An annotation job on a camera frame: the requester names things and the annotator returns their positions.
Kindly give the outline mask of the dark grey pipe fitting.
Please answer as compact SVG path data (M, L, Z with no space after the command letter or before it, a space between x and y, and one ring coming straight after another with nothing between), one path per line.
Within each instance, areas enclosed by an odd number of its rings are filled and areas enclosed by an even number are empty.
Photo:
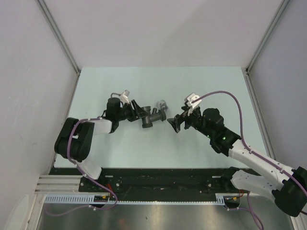
M158 110L155 107L151 110L150 106L142 107L142 109L146 112L146 116L142 118L142 128L150 128L153 126L153 122L166 120L164 110Z

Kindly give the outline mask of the clear plastic threaded connector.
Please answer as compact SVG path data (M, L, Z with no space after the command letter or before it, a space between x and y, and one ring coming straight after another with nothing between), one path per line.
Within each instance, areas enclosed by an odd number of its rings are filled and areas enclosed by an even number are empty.
M168 111L168 105L165 100L159 100L156 103L156 108L158 111L163 111L165 113Z

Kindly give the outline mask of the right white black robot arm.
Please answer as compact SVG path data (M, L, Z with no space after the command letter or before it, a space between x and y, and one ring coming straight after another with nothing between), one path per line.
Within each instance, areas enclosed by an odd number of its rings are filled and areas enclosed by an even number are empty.
M196 108L192 113L183 106L183 113L167 121L175 130L190 127L209 138L210 146L217 153L237 160L257 173L256 176L236 170L221 180L226 192L235 189L248 190L272 200L285 214L297 217L307 207L307 171L294 169L274 159L257 153L243 142L243 138L224 125L224 118L216 108L203 112Z

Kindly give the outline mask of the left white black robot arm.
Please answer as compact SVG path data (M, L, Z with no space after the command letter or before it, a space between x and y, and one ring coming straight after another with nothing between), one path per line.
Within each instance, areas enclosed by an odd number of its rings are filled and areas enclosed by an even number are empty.
M95 191L102 191L106 180L101 177L102 168L90 156L93 137L111 134L116 131L119 122L141 119L147 112L135 100L122 102L119 98L109 98L106 110L97 118L77 119L69 117L57 137L54 151L74 164L88 178L89 186Z

